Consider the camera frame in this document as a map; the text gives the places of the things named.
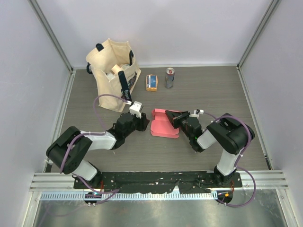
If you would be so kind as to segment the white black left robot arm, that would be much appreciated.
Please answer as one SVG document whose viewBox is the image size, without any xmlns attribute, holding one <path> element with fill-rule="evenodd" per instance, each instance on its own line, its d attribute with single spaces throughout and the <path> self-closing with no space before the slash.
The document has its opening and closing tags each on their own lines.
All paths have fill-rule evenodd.
<svg viewBox="0 0 303 227">
<path fill-rule="evenodd" d="M 134 131 L 145 131 L 149 122 L 145 113 L 140 118 L 123 113 L 105 132 L 85 132 L 71 126 L 46 150 L 46 156 L 60 168 L 61 173 L 73 174 L 78 182 L 95 189 L 102 181 L 102 173 L 84 160 L 87 152 L 117 149 Z"/>
</svg>

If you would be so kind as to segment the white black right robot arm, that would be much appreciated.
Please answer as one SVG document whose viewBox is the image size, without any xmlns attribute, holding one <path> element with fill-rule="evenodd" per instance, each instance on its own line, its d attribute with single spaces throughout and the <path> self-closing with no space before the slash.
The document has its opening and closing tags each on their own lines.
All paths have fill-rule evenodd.
<svg viewBox="0 0 303 227">
<path fill-rule="evenodd" d="M 223 152 L 214 168 L 214 183 L 220 187 L 226 186 L 255 137 L 253 129 L 229 113 L 218 118 L 199 109 L 194 113 L 166 110 L 165 114 L 174 128 L 183 131 L 194 151 L 202 152 L 215 143 L 220 144 Z"/>
</svg>

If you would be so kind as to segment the pink paper box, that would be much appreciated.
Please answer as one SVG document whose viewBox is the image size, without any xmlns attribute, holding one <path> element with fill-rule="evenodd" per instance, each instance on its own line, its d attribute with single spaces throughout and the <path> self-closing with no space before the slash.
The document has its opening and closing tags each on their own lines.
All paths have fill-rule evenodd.
<svg viewBox="0 0 303 227">
<path fill-rule="evenodd" d="M 179 128 L 175 129 L 168 117 L 165 109 L 154 109 L 152 111 L 153 120 L 151 122 L 151 135 L 156 137 L 164 137 L 177 139 L 179 137 Z"/>
</svg>

